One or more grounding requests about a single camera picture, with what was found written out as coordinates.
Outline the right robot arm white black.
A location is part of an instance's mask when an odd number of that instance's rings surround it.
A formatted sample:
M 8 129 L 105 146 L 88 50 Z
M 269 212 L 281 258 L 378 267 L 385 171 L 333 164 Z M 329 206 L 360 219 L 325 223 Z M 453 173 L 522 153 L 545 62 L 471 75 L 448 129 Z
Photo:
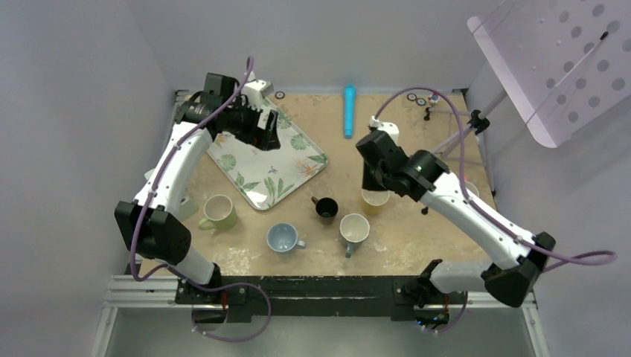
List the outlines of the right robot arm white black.
M 461 186 L 459 177 L 433 153 L 420 149 L 406 155 L 391 136 L 374 130 L 356 148 L 364 161 L 362 187 L 390 191 L 439 213 L 478 244 L 490 257 L 482 261 L 432 261 L 419 277 L 417 291 L 434 303 L 453 292 L 487 292 L 497 301 L 519 307 L 532 290 L 555 239 L 532 234 L 511 223 Z

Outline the dark grey mug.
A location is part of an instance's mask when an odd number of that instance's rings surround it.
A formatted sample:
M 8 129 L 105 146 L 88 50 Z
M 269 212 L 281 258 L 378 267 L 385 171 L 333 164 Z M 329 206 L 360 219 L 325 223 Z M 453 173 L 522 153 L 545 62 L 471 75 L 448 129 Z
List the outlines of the dark grey mug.
M 345 257 L 351 258 L 353 253 L 368 238 L 370 223 L 366 217 L 359 213 L 349 213 L 344 216 L 339 225 L 339 232 L 345 241 Z

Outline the light grey mug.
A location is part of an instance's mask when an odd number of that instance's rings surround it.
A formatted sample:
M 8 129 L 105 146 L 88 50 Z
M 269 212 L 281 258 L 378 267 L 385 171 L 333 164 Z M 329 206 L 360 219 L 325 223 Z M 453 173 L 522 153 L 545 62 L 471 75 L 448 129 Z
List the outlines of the light grey mug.
M 285 222 L 274 224 L 267 231 L 266 243 L 277 254 L 291 254 L 307 247 L 305 241 L 300 240 L 297 229 Z

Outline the light green mug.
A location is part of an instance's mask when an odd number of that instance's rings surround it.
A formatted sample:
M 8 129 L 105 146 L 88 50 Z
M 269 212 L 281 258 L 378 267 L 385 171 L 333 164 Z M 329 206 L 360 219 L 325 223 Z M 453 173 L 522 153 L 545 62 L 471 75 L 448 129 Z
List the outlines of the light green mug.
M 198 222 L 198 228 L 202 231 L 230 229 L 237 223 L 234 203 L 225 195 L 208 198 L 202 211 L 205 217 Z

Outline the brown small mug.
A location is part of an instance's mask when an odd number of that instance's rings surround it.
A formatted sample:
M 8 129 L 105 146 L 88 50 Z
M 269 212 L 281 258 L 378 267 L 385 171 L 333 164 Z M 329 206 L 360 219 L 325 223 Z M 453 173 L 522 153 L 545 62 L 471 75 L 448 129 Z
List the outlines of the brown small mug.
M 321 219 L 333 219 L 339 212 L 337 201 L 330 197 L 318 199 L 312 196 L 311 202 L 315 205 L 315 211 Z

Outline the pink mug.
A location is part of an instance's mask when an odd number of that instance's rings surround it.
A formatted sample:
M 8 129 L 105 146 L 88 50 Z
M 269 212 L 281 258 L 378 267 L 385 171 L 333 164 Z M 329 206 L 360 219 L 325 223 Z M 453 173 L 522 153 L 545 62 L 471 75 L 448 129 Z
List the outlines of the pink mug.
M 471 181 L 466 180 L 464 183 L 465 183 L 466 189 L 469 191 L 470 194 L 473 194 L 476 197 L 480 196 L 480 192 L 478 188 Z

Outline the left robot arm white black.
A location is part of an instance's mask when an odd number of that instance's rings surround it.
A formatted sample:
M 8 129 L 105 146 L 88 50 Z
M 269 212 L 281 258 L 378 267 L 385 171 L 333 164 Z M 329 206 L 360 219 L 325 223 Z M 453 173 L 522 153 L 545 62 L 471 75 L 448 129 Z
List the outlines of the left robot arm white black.
M 202 154 L 218 135 L 229 133 L 261 151 L 280 148 L 278 113 L 262 107 L 272 91 L 269 81 L 253 74 L 239 82 L 208 73 L 203 90 L 177 107 L 168 145 L 147 183 L 115 208 L 131 258 L 140 255 L 177 271 L 204 304 L 221 297 L 220 268 L 192 246 L 191 232 L 178 218 L 182 200 Z

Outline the yellow mug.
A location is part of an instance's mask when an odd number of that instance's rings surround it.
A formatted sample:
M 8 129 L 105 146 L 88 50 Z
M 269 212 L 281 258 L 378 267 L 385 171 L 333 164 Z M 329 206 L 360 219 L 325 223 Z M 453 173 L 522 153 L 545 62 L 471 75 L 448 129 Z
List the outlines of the yellow mug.
M 377 215 L 383 211 L 390 198 L 390 193 L 384 191 L 362 190 L 362 209 L 367 215 Z

